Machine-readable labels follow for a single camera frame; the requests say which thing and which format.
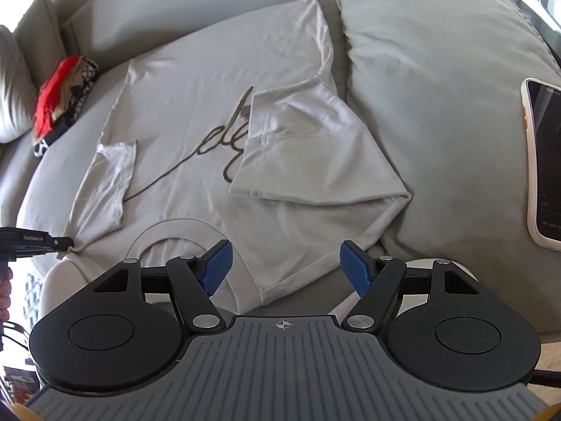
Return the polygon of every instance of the phone case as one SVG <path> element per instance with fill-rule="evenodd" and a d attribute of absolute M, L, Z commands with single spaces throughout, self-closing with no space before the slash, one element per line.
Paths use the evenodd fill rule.
<path fill-rule="evenodd" d="M 528 147 L 528 215 L 527 223 L 528 230 L 534 242 L 538 245 L 552 250 L 561 250 L 561 242 L 549 237 L 543 236 L 538 231 L 536 224 L 537 211 L 538 211 L 538 160 L 536 157 L 536 135 L 534 131 L 534 114 L 532 112 L 532 105 L 529 99 L 528 82 L 534 81 L 555 88 L 561 91 L 561 88 L 551 85 L 544 81 L 534 78 L 527 78 L 521 86 L 522 93 L 522 118 L 524 129 L 526 130 L 526 143 Z"/>

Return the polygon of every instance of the metal pivot screw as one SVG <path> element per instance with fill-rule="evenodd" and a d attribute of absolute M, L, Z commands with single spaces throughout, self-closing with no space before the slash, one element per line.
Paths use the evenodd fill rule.
<path fill-rule="evenodd" d="M 347 324 L 356 329 L 368 329 L 374 326 L 374 319 L 368 315 L 353 315 L 347 318 Z"/>
<path fill-rule="evenodd" d="M 220 319 L 216 315 L 204 314 L 193 318 L 193 325 L 201 329 L 210 329 L 218 326 Z"/>

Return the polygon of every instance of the t-shirt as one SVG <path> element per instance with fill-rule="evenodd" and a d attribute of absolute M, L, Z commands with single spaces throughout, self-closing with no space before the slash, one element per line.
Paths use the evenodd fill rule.
<path fill-rule="evenodd" d="M 343 240 L 370 247 L 410 195 L 337 96 L 332 61 L 317 0 L 131 61 L 65 259 L 91 281 L 124 258 L 160 266 L 229 239 L 234 264 L 212 300 L 242 314 L 338 267 Z"/>

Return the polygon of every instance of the phone screen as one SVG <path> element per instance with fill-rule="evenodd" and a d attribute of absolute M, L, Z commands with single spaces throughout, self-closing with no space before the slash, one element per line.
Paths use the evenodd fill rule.
<path fill-rule="evenodd" d="M 536 225 L 542 236 L 561 241 L 561 91 L 527 84 L 538 160 Z"/>

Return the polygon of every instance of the gray pillow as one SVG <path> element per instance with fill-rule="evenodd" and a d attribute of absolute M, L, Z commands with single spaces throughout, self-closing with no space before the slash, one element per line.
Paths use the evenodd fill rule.
<path fill-rule="evenodd" d="M 12 33 L 0 25 L 0 143 L 19 138 L 33 126 L 37 89 Z"/>
<path fill-rule="evenodd" d="M 33 83 L 40 88 L 66 58 L 53 2 L 34 0 L 13 36 L 23 52 Z"/>
<path fill-rule="evenodd" d="M 510 0 L 338 3 L 349 105 L 413 194 L 386 250 L 459 261 L 554 339 L 561 253 L 526 227 L 520 96 L 527 77 L 561 86 L 548 47 Z"/>

